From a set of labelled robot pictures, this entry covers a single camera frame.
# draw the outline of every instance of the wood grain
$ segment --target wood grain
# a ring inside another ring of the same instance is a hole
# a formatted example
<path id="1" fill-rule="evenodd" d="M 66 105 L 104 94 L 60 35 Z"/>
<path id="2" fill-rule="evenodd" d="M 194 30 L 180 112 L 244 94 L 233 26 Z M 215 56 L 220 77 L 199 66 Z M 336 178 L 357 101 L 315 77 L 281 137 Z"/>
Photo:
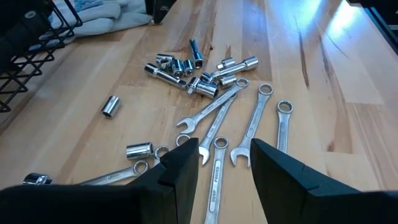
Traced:
<path id="1" fill-rule="evenodd" d="M 398 58 L 364 10 L 342 0 L 184 0 L 161 26 L 77 40 L 30 81 L 11 113 L 0 114 L 0 189 L 30 172 L 74 184 L 122 169 L 131 165 L 128 144 L 174 148 L 177 121 L 210 100 L 153 79 L 143 67 L 160 52 L 189 58 L 190 38 L 206 62 L 197 76 L 229 56 L 260 62 L 237 74 L 250 85 L 217 134 L 230 140 L 220 223 L 266 222 L 246 160 L 229 162 L 263 82 L 274 94 L 257 138 L 276 145 L 275 106 L 289 100 L 292 157 L 359 190 L 398 189 Z M 109 95 L 123 104 L 112 120 L 99 112 Z M 192 136 L 201 139 L 213 117 Z M 191 223 L 204 221 L 212 160 L 199 168 Z"/>

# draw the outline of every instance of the wooden workbench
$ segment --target wooden workbench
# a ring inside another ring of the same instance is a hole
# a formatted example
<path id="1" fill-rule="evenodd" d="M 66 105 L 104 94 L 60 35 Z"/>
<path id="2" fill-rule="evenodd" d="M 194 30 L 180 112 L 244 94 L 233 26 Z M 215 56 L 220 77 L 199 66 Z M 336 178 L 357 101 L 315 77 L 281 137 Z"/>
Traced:
<path id="1" fill-rule="evenodd" d="M 144 73 L 157 53 L 190 56 L 196 38 L 212 72 L 225 57 L 259 57 L 237 76 L 250 80 L 218 136 L 230 140 L 220 223 L 264 223 L 246 160 L 229 151 L 241 140 L 260 83 L 274 94 L 256 137 L 276 144 L 276 103 L 291 101 L 289 154 L 359 190 L 398 189 L 398 58 L 359 6 L 341 0 L 180 0 L 162 26 L 80 39 L 56 53 L 30 81 L 12 113 L 0 114 L 0 188 L 29 172 L 72 184 L 131 165 L 128 144 L 174 147 L 175 124 L 209 99 L 188 96 Z M 100 109 L 122 100 L 117 116 Z M 213 116 L 192 135 L 202 138 Z M 192 223 L 203 223 L 213 157 L 199 178 Z"/>

